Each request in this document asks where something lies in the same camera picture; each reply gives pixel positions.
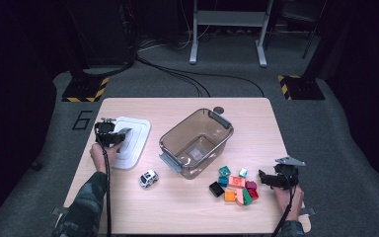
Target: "plastic bin handle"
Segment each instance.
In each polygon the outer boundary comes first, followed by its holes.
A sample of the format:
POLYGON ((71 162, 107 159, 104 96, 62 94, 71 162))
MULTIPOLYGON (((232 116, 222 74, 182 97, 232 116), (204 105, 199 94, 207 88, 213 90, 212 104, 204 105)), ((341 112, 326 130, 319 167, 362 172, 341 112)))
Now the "plastic bin handle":
POLYGON ((175 170, 177 173, 180 173, 183 170, 183 168, 180 165, 178 165, 177 163, 175 163, 173 158, 170 155, 168 155, 167 153, 164 152, 161 155, 159 155, 159 157, 163 161, 165 161, 165 163, 169 167, 171 167, 173 170, 175 170))
POLYGON ((229 120, 221 116, 220 114, 210 111, 208 112, 208 116, 214 120, 216 120, 218 123, 220 123, 224 128, 229 129, 230 126, 232 126, 232 123, 230 123, 229 120))

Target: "gray carpet floor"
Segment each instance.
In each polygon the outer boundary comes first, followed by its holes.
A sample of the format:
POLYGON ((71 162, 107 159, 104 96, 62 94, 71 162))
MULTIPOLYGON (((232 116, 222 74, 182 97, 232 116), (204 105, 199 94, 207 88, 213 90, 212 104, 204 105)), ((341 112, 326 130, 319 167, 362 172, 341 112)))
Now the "gray carpet floor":
MULTIPOLYGON (((318 214, 311 216, 307 236, 379 236, 379 174, 351 139, 342 107, 324 80, 318 79, 325 101, 287 101, 277 76, 301 75, 319 39, 306 59, 302 37, 276 34, 265 52, 268 67, 260 68, 255 50, 257 36, 227 36, 203 40, 197 65, 189 65, 190 45, 157 46, 138 55, 152 63, 199 73, 215 73, 254 81, 270 99, 288 154, 305 161, 300 184, 305 203, 318 214)), ((91 69, 93 73, 112 68, 91 69)), ((191 75, 211 97, 262 97, 253 84, 228 77, 191 75)), ((95 103, 61 102, 70 74, 54 79, 57 102, 38 161, 39 171, 29 170, 0 208, 0 236, 49 236, 76 172, 92 124, 104 98, 198 97, 191 84, 135 62, 112 76, 102 99, 95 103), (72 130, 82 111, 90 125, 72 130)))

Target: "transparent plastic container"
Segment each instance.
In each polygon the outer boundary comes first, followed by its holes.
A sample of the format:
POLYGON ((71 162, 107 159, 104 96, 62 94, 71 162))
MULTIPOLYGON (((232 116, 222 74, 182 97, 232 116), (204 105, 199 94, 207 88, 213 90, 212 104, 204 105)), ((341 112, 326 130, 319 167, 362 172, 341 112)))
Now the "transparent plastic container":
POLYGON ((163 135, 160 155, 173 170, 192 180, 224 149, 232 124, 209 109, 199 109, 163 135))

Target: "colored block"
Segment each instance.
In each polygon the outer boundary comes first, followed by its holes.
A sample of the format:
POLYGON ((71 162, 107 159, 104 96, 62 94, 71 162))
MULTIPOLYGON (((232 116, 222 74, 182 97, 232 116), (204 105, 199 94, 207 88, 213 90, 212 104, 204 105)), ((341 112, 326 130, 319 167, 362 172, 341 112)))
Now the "colored block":
POLYGON ((224 200, 225 201, 235 201, 236 193, 235 191, 227 190, 224 192, 224 200))
POLYGON ((248 190, 248 193, 252 199, 258 199, 260 197, 257 193, 257 190, 248 190))
POLYGON ((230 175, 230 170, 227 166, 221 167, 218 172, 220 173, 220 176, 228 177, 230 175))
POLYGON ((247 190, 256 190, 257 189, 257 183, 255 183, 253 181, 247 181, 245 184, 245 188, 247 190))
POLYGON ((227 184, 229 184, 229 178, 225 177, 225 176, 220 176, 218 178, 218 184, 223 187, 223 188, 226 188, 227 187, 227 184))
POLYGON ((245 178, 229 176, 229 184, 227 185, 233 188, 244 188, 245 183, 246 183, 245 178))
POLYGON ((236 203, 239 205, 244 205, 244 199, 243 199, 243 191, 242 189, 236 190, 236 203))
POLYGON ((209 188, 217 198, 224 194, 224 190, 217 182, 212 183, 209 188))
POLYGON ((242 178, 246 178, 247 175, 248 175, 248 170, 242 168, 241 172, 239 172, 239 176, 242 177, 242 178))
POLYGON ((252 198, 251 196, 249 195, 249 192, 247 189, 242 189, 242 193, 243 193, 243 200, 244 200, 244 205, 249 205, 252 203, 252 198))

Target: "black and yellow hazard tape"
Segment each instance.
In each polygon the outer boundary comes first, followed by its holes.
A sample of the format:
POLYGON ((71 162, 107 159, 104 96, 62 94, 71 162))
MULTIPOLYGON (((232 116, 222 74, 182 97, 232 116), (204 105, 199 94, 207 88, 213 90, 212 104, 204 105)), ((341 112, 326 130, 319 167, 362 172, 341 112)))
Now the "black and yellow hazard tape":
POLYGON ((101 84, 97 85, 96 90, 90 91, 86 94, 86 96, 64 96, 62 98, 62 102, 98 102, 101 97, 104 94, 104 91, 106 90, 107 84, 109 82, 110 78, 105 78, 101 81, 101 84))
POLYGON ((291 100, 290 91, 288 90, 288 86, 285 82, 286 78, 301 78, 300 76, 287 76, 287 75, 278 75, 279 85, 281 86, 282 94, 284 95, 285 100, 291 100))

